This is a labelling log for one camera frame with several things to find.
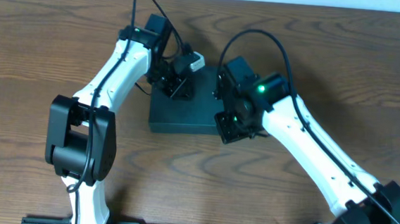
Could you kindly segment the dark green box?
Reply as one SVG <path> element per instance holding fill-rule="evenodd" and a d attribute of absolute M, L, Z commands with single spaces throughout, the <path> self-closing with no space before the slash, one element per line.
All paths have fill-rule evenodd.
<path fill-rule="evenodd" d="M 204 67 L 187 77 L 183 89 L 187 99 L 170 97 L 158 85 L 151 86 L 149 128 L 153 133 L 217 135 L 215 114 L 223 111 L 223 102 L 216 100 L 216 68 Z"/>

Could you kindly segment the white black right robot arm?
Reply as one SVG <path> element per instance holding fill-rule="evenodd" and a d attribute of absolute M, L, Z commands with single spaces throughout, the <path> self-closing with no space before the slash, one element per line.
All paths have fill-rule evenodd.
<path fill-rule="evenodd" d="M 314 181 L 335 219 L 317 224 L 400 224 L 400 186 L 382 185 L 357 165 L 309 113 L 280 74 L 264 79 L 247 70 L 218 71 L 215 117 L 225 144 L 265 130 Z"/>

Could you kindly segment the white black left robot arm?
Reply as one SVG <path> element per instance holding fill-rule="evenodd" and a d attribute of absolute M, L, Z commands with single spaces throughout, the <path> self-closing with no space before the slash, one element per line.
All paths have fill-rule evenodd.
<path fill-rule="evenodd" d="M 171 31 L 128 25 L 118 33 L 115 49 L 95 77 L 71 97 L 51 102 L 45 160 L 61 177 L 73 211 L 66 219 L 39 224 L 110 224 L 105 178 L 115 161 L 115 115 L 141 76 L 174 95 L 185 84 L 177 69 L 194 72 L 204 58 L 189 46 L 168 62 L 163 51 Z"/>

